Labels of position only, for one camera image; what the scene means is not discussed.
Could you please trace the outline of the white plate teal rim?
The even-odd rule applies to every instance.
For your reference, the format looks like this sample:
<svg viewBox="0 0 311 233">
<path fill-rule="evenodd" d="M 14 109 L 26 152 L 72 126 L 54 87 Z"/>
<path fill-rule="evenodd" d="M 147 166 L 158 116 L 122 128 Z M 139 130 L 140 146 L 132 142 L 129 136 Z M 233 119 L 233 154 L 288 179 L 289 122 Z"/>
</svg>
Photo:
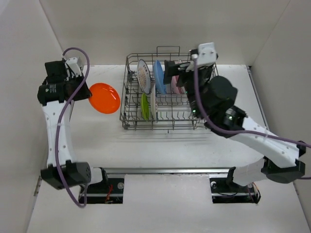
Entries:
<svg viewBox="0 0 311 233">
<path fill-rule="evenodd" d="M 152 119 L 157 122 L 157 98 L 156 98 L 156 85 L 153 85 L 152 91 L 151 91 L 151 113 L 152 113 Z"/>
</svg>

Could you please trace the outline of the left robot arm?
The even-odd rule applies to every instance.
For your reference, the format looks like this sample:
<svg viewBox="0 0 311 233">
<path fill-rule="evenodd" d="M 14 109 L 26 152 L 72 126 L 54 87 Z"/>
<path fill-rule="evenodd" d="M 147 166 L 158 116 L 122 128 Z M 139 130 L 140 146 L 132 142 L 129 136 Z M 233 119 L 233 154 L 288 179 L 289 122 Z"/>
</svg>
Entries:
<svg viewBox="0 0 311 233">
<path fill-rule="evenodd" d="M 49 149 L 41 178 L 57 190 L 89 184 L 97 192 L 104 192 L 109 186 L 106 171 L 77 161 L 71 139 L 74 103 L 91 97 L 83 82 L 83 64 L 80 58 L 72 57 L 46 62 L 45 69 L 47 77 L 37 93 L 46 120 Z"/>
</svg>

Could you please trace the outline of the lime green plate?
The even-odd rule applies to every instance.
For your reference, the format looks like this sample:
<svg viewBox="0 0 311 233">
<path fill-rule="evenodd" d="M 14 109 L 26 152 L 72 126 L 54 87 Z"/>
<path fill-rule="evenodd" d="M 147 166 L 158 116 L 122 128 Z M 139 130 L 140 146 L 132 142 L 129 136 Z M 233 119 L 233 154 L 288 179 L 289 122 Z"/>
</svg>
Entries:
<svg viewBox="0 0 311 233">
<path fill-rule="evenodd" d="M 147 95 L 145 93 L 142 94 L 140 99 L 140 106 L 141 106 L 141 114 L 144 120 L 149 119 L 149 103 L 147 100 Z"/>
</svg>

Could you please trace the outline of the front aluminium rail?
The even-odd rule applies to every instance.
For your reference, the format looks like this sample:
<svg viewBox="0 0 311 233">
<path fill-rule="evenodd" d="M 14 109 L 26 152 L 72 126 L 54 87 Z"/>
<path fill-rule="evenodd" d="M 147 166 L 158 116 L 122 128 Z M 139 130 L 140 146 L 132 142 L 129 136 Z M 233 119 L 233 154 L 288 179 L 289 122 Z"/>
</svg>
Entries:
<svg viewBox="0 0 311 233">
<path fill-rule="evenodd" d="M 107 174 L 223 174 L 229 168 L 105 168 Z"/>
</svg>

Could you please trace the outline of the blue plate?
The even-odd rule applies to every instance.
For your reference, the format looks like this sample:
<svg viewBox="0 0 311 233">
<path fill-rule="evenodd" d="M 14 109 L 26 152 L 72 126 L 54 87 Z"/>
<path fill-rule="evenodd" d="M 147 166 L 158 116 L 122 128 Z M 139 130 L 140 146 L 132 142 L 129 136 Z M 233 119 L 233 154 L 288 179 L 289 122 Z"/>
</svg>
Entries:
<svg viewBox="0 0 311 233">
<path fill-rule="evenodd" d="M 164 84 L 164 71 L 159 60 L 153 64 L 153 75 L 155 79 L 156 89 L 160 94 L 166 94 L 166 86 Z"/>
</svg>

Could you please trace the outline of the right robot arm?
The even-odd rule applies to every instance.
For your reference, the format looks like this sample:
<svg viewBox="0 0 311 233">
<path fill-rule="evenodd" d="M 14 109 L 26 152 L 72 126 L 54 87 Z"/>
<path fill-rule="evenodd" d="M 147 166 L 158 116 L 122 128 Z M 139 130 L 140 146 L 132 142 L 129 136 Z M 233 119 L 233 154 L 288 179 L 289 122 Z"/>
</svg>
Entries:
<svg viewBox="0 0 311 233">
<path fill-rule="evenodd" d="M 262 155 L 256 162 L 230 168 L 225 179 L 226 188 L 237 191 L 265 179 L 276 183 L 302 179 L 306 165 L 299 158 L 306 153 L 308 145 L 278 137 L 237 107 L 237 88 L 226 77 L 212 76 L 213 64 L 187 71 L 192 65 L 192 62 L 165 61 L 164 83 L 178 76 L 177 85 L 184 87 L 193 115 L 204 119 L 206 128 Z"/>
</svg>

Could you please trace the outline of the pink plate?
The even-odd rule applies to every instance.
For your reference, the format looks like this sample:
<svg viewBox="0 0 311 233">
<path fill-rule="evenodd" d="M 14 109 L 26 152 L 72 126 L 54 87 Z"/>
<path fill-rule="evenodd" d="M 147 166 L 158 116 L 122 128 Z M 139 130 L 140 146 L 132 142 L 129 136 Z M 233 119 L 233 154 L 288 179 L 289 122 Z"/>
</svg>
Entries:
<svg viewBox="0 0 311 233">
<path fill-rule="evenodd" d="M 172 81 L 171 81 L 172 92 L 174 92 L 175 94 L 180 94 L 181 93 L 180 87 L 177 86 L 178 78 L 179 78 L 178 75 L 177 76 L 173 76 L 172 77 Z"/>
</svg>

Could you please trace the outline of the white plate orange sunburst pattern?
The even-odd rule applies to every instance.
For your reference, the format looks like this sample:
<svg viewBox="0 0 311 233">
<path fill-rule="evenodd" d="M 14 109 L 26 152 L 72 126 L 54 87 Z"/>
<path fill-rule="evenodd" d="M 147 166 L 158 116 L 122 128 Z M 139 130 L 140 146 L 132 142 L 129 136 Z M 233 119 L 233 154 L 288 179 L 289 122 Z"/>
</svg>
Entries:
<svg viewBox="0 0 311 233">
<path fill-rule="evenodd" d="M 143 59 L 138 61 L 137 65 L 138 83 L 145 94 L 151 93 L 151 75 L 148 65 Z"/>
</svg>

